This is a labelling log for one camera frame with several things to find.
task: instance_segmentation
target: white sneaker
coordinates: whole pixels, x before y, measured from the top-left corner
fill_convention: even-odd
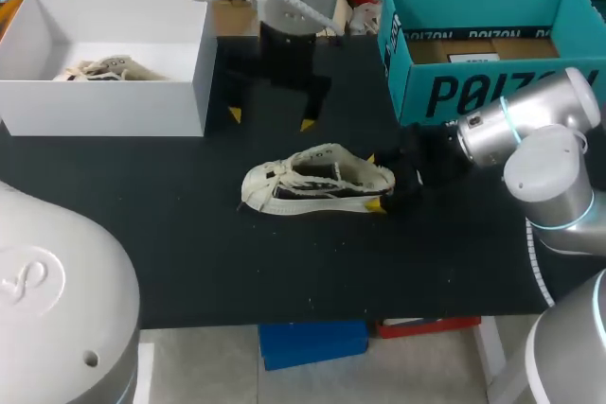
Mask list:
[[[81,61],[53,80],[167,80],[129,56],[112,56],[101,61]]]
[[[262,213],[300,215],[319,210],[376,211],[396,179],[385,167],[325,144],[284,161],[253,167],[242,183],[242,202]]]

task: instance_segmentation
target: table leg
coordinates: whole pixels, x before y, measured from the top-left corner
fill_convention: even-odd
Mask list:
[[[490,383],[489,404],[514,404],[528,387],[525,352],[526,343],[522,343],[505,369]]]
[[[482,324],[473,329],[473,335],[482,362],[484,379],[486,385],[490,386],[492,380],[505,369],[507,363],[494,317],[482,317]]]

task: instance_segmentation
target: black table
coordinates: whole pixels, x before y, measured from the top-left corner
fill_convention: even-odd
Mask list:
[[[332,89],[311,130],[298,131],[305,96],[266,82],[245,89],[238,125],[227,100],[247,82],[223,71],[224,62],[255,46],[220,40],[206,138],[11,138],[2,130],[0,179],[116,236],[137,272],[144,328],[546,308],[525,219],[498,168],[427,192],[394,216],[237,211],[241,180],[256,164],[325,142],[367,156],[398,140],[377,45],[367,37],[318,45],[316,72],[332,78]],[[598,187],[606,187],[605,152],[603,132],[591,135]],[[556,300],[606,268],[595,257],[541,248],[538,256]]]

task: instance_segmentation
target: cardboard box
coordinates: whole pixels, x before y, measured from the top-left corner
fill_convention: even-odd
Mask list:
[[[25,0],[0,41],[0,116],[18,136],[202,136],[217,39],[191,0]],[[53,81],[126,54],[169,81]]]
[[[378,44],[402,125],[453,120],[569,66],[606,99],[590,0],[383,0]]]

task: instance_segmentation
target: white floor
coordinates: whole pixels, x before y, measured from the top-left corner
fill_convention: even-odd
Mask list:
[[[532,318],[499,318],[506,353],[531,324]],[[470,330],[374,339],[361,356],[269,373],[259,357],[256,326],[145,331],[141,342],[135,404],[487,402]],[[525,395],[519,404],[532,402]]]

